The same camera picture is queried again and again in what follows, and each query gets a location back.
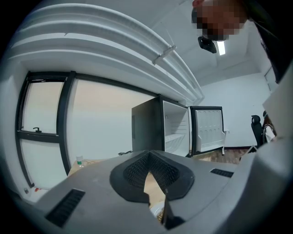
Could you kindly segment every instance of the ear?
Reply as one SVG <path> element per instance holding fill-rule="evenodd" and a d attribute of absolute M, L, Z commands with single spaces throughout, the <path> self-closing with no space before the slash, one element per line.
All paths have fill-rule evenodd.
<path fill-rule="evenodd" d="M 196 7 L 198 7 L 199 5 L 201 5 L 201 4 L 203 3 L 203 1 L 204 1 L 204 0 L 194 0 L 194 1 L 192 2 L 192 6 L 193 6 L 193 8 L 196 8 Z"/>

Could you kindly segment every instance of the ceiling light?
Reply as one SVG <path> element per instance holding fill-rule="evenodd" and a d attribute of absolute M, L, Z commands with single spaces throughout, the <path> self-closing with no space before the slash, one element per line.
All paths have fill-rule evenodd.
<path fill-rule="evenodd" d="M 224 42 L 217 42 L 218 43 L 218 48 L 219 48 L 219 54 L 223 55 L 226 53 L 225 51 L 225 43 Z"/>

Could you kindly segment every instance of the wooden table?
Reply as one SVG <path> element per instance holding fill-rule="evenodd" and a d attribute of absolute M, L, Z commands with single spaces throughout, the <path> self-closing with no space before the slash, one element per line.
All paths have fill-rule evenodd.
<path fill-rule="evenodd" d="M 103 160 L 84 160 L 83 164 L 94 164 L 104 161 Z M 77 161 L 74 162 L 73 166 L 71 167 L 71 170 L 69 171 L 68 176 L 71 176 L 73 173 L 78 171 L 80 168 L 77 164 Z M 157 184 L 155 178 L 152 176 L 151 173 L 148 173 L 146 177 L 146 183 L 145 183 L 145 189 L 144 192 L 147 193 L 150 197 L 150 207 L 157 204 L 158 202 L 165 201 L 165 194 L 160 189 L 159 185 Z"/>

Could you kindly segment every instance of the chair backrest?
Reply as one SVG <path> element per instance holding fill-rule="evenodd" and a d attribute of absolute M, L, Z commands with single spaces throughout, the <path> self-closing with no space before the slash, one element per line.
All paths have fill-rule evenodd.
<path fill-rule="evenodd" d="M 251 117 L 252 117 L 251 128 L 252 128 L 253 134 L 255 135 L 257 147 L 260 147 L 263 144 L 262 142 L 263 129 L 260 123 L 260 117 L 258 115 L 252 115 Z"/>

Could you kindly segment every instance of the refrigerator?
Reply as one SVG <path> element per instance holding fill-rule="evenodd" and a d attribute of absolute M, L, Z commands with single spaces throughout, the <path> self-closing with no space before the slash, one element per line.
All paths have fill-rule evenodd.
<path fill-rule="evenodd" d="M 184 106 L 157 96 L 131 112 L 132 150 L 191 156 L 220 149 L 225 134 L 221 106 Z"/>

